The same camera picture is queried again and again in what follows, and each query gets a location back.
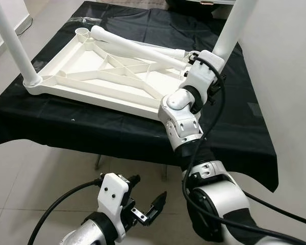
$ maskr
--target white cylindrical pipe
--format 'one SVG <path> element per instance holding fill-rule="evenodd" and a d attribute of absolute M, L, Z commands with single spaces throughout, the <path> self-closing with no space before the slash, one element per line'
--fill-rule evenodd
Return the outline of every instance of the white cylindrical pipe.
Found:
<path fill-rule="evenodd" d="M 165 65 L 172 66 L 177 70 L 184 70 L 186 67 L 186 63 L 174 59 L 170 56 L 163 55 L 155 50 L 150 50 L 148 48 L 144 48 L 143 46 L 130 41 L 128 39 L 119 37 L 111 32 L 107 32 L 102 27 L 93 26 L 91 29 L 91 37 L 96 40 L 103 40 L 121 47 L 124 47 L 130 51 L 134 51 L 136 53 L 140 52 L 147 56 L 148 59 L 160 62 Z"/>
<path fill-rule="evenodd" d="M 26 86 L 34 86 L 42 81 L 42 78 L 36 73 L 25 50 L 23 49 L 14 29 L 8 22 L 8 19 L 0 5 L 0 35 L 7 45 L 12 57 L 14 58 L 20 73 L 24 77 Z"/>
<path fill-rule="evenodd" d="M 245 28 L 257 1 L 258 0 L 236 0 L 236 3 L 231 10 L 220 37 L 212 51 L 213 54 L 224 59 L 224 63 L 228 61 L 232 51 L 234 50 L 241 32 Z"/>

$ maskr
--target table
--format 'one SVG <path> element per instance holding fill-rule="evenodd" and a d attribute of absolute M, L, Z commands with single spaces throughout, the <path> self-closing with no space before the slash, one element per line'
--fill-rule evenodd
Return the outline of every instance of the table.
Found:
<path fill-rule="evenodd" d="M 84 2 L 72 17 L 97 18 L 103 28 L 124 38 L 187 51 L 211 51 L 224 24 L 222 20 L 201 22 L 161 9 L 94 2 Z M 33 59 L 37 71 L 68 43 L 76 28 L 91 28 L 91 24 L 80 20 L 68 21 Z M 225 110 L 199 158 L 210 148 L 228 171 L 247 174 L 274 191 L 278 185 L 276 154 L 239 45 L 223 74 L 227 76 Z M 200 119 L 203 129 L 217 107 L 218 104 L 204 106 Z M 49 94 L 30 95 L 22 85 L 21 75 L 0 95 L 0 144 L 14 139 L 118 158 L 179 164 L 160 122 Z"/>

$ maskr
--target tiled floor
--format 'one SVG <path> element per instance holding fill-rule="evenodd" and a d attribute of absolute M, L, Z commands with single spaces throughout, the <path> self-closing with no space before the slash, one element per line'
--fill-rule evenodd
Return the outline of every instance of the tiled floor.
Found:
<path fill-rule="evenodd" d="M 25 2 L 35 18 L 32 27 L 20 40 L 30 58 L 33 58 L 83 1 Z M 10 55 L 5 52 L 0 57 L 0 94 L 18 73 Z M 272 119 L 272 110 L 268 108 L 262 108 L 263 113 L 270 114 L 268 119 Z M 273 194 L 249 177 L 241 174 L 234 174 L 234 177 L 244 189 L 306 218 L 306 130 L 302 132 L 302 128 L 306 128 L 306 120 L 296 128 L 285 128 L 280 132 L 270 123 L 272 121 L 267 122 L 278 153 L 278 190 Z M 96 157 L 94 154 L 50 148 L 28 140 L 1 144 L 0 245 L 25 245 L 36 222 L 57 197 L 78 184 L 96 178 L 100 172 L 117 172 L 125 176 L 140 174 L 142 181 L 133 190 L 132 197 L 141 210 L 146 210 L 156 195 L 168 191 L 167 204 L 156 222 L 151 227 L 131 229 L 122 244 L 207 244 L 191 228 L 181 194 L 180 169 L 169 167 L 168 181 L 163 182 L 162 166 L 158 164 L 103 157 L 100 170 L 95 171 Z M 97 209 L 97 192 L 97 188 L 90 187 L 65 200 L 45 222 L 35 244 L 58 244 L 88 213 Z M 251 205 L 252 214 L 262 227 L 306 240 L 306 226 L 254 202 Z"/>

